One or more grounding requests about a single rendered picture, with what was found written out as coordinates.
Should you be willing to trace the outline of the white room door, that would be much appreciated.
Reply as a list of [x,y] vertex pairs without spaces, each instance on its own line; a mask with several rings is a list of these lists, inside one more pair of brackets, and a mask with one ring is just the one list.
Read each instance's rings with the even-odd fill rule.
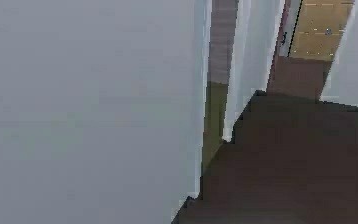
[[[285,0],[275,51],[276,57],[289,56],[301,3],[302,0]],[[281,45],[281,39],[284,32],[287,32],[287,39],[285,44]]]

